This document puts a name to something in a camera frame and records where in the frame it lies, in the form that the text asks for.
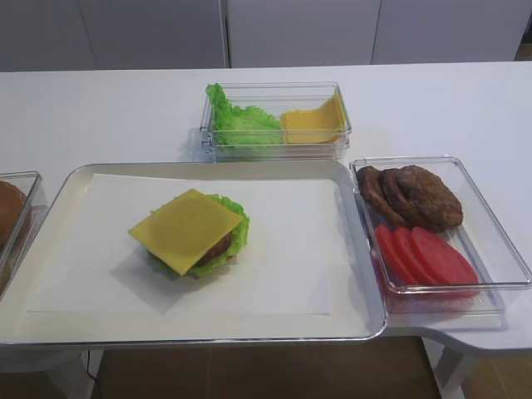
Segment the clear lettuce and cheese box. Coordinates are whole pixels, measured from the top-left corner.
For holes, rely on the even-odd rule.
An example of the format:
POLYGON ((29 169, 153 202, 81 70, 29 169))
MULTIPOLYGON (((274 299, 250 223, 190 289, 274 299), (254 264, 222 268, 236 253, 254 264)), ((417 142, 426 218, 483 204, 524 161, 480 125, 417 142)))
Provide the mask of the clear lettuce and cheese box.
POLYGON ((214 161, 340 160, 352 124, 336 82, 210 83, 199 131, 214 161))

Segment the green lettuce leaf in box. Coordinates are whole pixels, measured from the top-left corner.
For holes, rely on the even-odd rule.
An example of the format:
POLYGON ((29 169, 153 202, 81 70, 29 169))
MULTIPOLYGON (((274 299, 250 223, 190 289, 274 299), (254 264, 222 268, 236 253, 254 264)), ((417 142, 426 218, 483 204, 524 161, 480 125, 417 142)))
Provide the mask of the green lettuce leaf in box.
POLYGON ((209 84, 206 94, 213 111, 216 140, 221 145, 282 145, 279 120, 257 106, 233 105, 219 83, 209 84))

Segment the yellow cheese slice stack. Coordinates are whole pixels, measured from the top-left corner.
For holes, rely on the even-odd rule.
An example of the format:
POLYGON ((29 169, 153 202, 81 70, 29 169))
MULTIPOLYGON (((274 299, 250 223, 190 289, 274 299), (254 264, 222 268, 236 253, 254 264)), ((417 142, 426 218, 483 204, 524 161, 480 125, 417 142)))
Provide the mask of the yellow cheese slice stack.
POLYGON ((334 142, 347 129, 340 91, 313 110, 287 111, 280 116, 288 144, 306 145, 334 142))

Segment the brown patty in burger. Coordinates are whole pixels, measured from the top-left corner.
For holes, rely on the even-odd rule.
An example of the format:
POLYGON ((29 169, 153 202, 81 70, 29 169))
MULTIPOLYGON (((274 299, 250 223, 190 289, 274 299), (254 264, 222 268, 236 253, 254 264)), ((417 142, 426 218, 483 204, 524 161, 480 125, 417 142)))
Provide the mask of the brown patty in burger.
POLYGON ((195 263, 195 266, 202 267, 209 261, 225 254, 232 244, 233 236, 232 232, 225 235, 217 244, 211 247, 198 262, 195 263))

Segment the brown meat patty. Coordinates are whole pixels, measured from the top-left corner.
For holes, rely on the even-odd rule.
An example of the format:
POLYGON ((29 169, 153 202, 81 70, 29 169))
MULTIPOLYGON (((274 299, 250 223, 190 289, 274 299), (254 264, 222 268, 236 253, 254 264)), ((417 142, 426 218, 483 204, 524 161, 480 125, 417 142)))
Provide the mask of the brown meat patty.
POLYGON ((462 224, 461 202, 438 175, 420 166, 408 165, 397 172, 397 184, 410 204, 431 224, 442 230, 462 224))
POLYGON ((381 171, 373 166, 365 166, 356 172, 357 185, 361 196, 389 224, 394 227, 409 227, 407 221, 388 203, 379 182, 381 171))
POLYGON ((433 233, 443 233, 445 229, 441 225, 431 222, 401 191, 397 183, 397 173, 398 169, 386 169, 381 172, 379 177, 379 183, 388 204, 402 216, 411 228, 417 226, 433 233))

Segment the white serving tray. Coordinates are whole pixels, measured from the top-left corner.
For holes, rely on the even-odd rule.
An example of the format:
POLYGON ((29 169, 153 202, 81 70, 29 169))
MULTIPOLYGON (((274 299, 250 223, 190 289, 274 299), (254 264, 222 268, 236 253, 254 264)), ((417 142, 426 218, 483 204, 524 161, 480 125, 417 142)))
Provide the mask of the white serving tray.
POLYGON ((1 301, 1 341, 9 345, 119 345, 247 340, 367 340, 385 327, 353 180, 332 160, 95 164, 73 171, 1 301), (32 312, 28 305, 46 266, 65 240, 85 192, 97 174, 174 180, 310 180, 337 185, 347 263, 328 276, 327 314, 32 312))

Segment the left red tomato slice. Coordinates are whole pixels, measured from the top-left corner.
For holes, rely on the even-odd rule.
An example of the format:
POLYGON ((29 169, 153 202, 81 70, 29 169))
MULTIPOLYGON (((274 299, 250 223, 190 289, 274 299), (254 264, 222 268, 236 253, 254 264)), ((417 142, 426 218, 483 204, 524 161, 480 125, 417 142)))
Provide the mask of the left red tomato slice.
POLYGON ((375 230, 375 235, 382 256, 395 275, 406 286, 417 285, 417 280, 394 246, 392 231, 385 224, 379 224, 375 230))

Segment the red tomato slice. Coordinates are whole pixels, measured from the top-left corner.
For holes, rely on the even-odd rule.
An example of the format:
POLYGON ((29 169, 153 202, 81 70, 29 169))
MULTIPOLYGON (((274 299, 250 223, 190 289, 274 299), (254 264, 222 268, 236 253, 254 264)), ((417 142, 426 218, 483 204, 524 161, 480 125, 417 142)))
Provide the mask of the red tomato slice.
POLYGON ((417 280, 394 246, 392 231, 385 224, 379 224, 375 230, 375 235, 382 256, 395 275, 406 286, 417 285, 417 280))
POLYGON ((414 254, 440 285, 478 284, 470 263, 445 240, 421 227, 411 230, 414 254))
POLYGON ((392 234, 394 247, 412 277, 419 285, 436 286, 437 281, 429 273, 422 261, 414 252, 411 231, 404 227, 397 227, 392 234))

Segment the middle brown meat patty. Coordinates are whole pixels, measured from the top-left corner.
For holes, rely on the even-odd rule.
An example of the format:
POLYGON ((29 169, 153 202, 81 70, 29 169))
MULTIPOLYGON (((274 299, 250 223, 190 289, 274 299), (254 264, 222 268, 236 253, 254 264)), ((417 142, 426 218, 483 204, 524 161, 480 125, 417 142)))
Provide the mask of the middle brown meat patty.
POLYGON ((381 172, 379 177, 379 183, 388 204, 402 216, 411 228, 417 226, 433 233, 443 233, 445 229, 441 225, 431 222, 401 191, 397 183, 397 173, 398 169, 386 169, 381 172))

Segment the middle red tomato slice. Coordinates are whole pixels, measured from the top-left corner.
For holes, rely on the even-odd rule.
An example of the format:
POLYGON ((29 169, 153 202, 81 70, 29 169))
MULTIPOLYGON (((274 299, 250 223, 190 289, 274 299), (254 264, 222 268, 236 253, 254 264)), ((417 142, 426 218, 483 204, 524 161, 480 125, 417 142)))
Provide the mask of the middle red tomato slice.
POLYGON ((436 286, 437 281, 429 273, 422 261, 414 252, 411 231, 404 227, 397 227, 392 234, 394 247, 412 277, 419 285, 436 286))

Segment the right brown meat patty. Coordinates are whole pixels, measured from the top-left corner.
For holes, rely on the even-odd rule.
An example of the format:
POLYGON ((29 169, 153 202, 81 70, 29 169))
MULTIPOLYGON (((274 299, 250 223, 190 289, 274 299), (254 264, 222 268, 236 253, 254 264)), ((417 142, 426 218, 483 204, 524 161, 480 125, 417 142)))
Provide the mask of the right brown meat patty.
POLYGON ((461 202, 438 175, 420 166, 408 165, 397 172, 397 184, 410 204, 431 224, 442 230, 462 224, 461 202))

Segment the clear patty and tomato box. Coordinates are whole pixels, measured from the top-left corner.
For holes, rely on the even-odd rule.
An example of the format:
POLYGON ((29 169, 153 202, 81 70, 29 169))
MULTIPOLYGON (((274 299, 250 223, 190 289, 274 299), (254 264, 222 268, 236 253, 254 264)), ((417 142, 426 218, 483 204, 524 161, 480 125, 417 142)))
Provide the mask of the clear patty and tomato box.
POLYGON ((362 213, 372 261, 391 313, 502 313, 517 296, 531 288, 531 272, 510 241, 483 195, 455 157, 385 157, 354 160, 349 165, 356 192, 357 205, 362 213), (433 233, 456 249, 472 266, 478 284, 414 285, 406 286, 387 265, 377 243, 375 230, 385 224, 394 233, 397 227, 389 224, 361 196, 356 172, 373 166, 381 172, 417 165, 438 175, 461 202, 462 224, 443 233, 433 233))

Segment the white paper sheet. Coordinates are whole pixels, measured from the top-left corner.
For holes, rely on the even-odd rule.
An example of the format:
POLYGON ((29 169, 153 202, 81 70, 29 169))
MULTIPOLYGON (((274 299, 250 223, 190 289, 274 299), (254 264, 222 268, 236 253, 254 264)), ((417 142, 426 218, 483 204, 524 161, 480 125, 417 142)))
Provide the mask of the white paper sheet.
POLYGON ((337 185, 310 180, 174 180, 97 174, 29 302, 32 312, 291 313, 330 311, 328 272, 347 255, 337 185), (129 235, 186 190, 240 203, 247 245, 199 279, 172 278, 129 235))

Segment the right red tomato slice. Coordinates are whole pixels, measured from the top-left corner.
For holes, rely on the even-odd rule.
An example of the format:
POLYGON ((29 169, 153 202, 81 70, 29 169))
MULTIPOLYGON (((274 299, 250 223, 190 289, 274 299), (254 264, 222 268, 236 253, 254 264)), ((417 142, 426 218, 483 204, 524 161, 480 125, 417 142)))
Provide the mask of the right red tomato slice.
POLYGON ((411 230, 414 254, 440 285, 478 284, 470 263, 445 240, 421 227, 411 230))

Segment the plain brown bun in box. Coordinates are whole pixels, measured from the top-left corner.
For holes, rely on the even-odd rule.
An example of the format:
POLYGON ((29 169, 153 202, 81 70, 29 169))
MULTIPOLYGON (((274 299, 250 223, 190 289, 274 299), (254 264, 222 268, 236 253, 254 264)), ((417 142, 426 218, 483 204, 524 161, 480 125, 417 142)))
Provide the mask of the plain brown bun in box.
POLYGON ((1 250, 7 245, 26 203, 27 195, 16 185, 1 182, 1 250))

